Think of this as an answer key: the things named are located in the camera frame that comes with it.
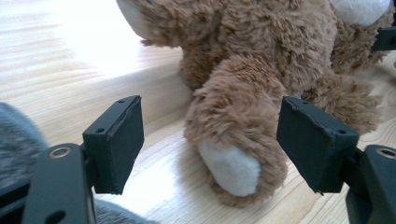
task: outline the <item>teddy bear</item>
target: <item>teddy bear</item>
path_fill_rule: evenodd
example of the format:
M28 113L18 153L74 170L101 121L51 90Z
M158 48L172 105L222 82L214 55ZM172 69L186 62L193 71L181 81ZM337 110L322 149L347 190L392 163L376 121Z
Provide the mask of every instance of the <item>teddy bear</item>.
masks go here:
M282 97L300 96L354 128L375 130L380 97L350 76L377 63L390 0L118 0L147 46L180 47L193 91L185 137L219 200L270 199L288 173L276 141Z

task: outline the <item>fluffy fur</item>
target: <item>fluffy fur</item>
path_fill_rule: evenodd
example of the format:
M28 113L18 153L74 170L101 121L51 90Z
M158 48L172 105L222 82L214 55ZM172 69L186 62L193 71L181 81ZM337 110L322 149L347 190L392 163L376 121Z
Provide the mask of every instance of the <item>fluffy fur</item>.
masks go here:
M141 19L129 23L144 31L146 45L182 47L180 74L194 90L185 136L199 150L207 146L213 150L208 154L217 155L204 161L214 172L209 183L223 203L246 207L262 202L286 178L286 156L276 141L284 95L303 93L361 133L379 122L379 98L370 95L371 87L336 74L383 56L370 47L375 30L391 24L390 7L363 27L337 18L337 8L326 0L119 1L128 2L120 4L127 20ZM136 11L139 15L129 15ZM213 171L223 162L216 163L218 155L226 157L235 147L260 165L260 176L251 181L255 192L247 196L232 194L238 186L224 186L224 176ZM239 183L238 176L227 183Z

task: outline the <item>metal screw head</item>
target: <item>metal screw head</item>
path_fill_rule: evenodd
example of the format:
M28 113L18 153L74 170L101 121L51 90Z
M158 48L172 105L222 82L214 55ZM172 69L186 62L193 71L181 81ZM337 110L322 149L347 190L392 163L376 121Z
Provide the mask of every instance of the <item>metal screw head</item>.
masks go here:
M381 156L396 160L396 150L393 148L380 147L376 150L376 152Z
M61 157L67 156L72 151L71 147L58 147L53 149L49 156L53 159L59 159Z

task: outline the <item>wooden floor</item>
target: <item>wooden floor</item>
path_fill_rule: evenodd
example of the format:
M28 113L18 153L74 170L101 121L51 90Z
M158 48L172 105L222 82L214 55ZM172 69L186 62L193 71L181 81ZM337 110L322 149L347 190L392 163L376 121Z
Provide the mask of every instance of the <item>wooden floor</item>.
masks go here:
M264 205L219 204L205 167L183 138L191 92L177 77L179 49L144 48L114 0L0 1L0 101L28 114L53 145L82 132L113 102L142 95L146 143L124 194L97 196L161 223L347 223L345 195L314 194L289 163ZM384 97L384 123L360 147L396 147L392 53L365 71Z

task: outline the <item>hardwood floor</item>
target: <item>hardwood floor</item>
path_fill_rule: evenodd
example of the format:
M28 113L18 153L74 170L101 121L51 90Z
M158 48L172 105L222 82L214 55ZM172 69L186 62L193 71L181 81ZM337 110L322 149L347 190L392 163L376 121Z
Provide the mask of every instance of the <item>hardwood floor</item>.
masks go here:
M290 172L265 205L219 204L205 166L183 138L191 92L177 76L180 49L145 48L116 1L0 2L0 101L21 109L53 145L82 132L113 102L143 97L146 143L124 194L96 195L161 223L347 223L345 196L314 194ZM364 71L384 95L384 122L359 147L396 147L396 53Z

